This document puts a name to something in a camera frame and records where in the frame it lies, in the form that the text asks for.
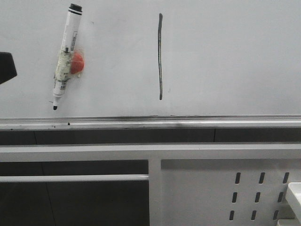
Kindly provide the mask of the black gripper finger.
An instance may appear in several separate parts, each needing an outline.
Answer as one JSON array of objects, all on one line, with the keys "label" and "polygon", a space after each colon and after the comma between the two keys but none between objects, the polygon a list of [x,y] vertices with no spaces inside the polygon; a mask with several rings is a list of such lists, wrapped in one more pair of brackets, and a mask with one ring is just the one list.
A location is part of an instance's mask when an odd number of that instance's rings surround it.
[{"label": "black gripper finger", "polygon": [[0,53],[0,83],[3,84],[17,76],[14,59],[11,53]]}]

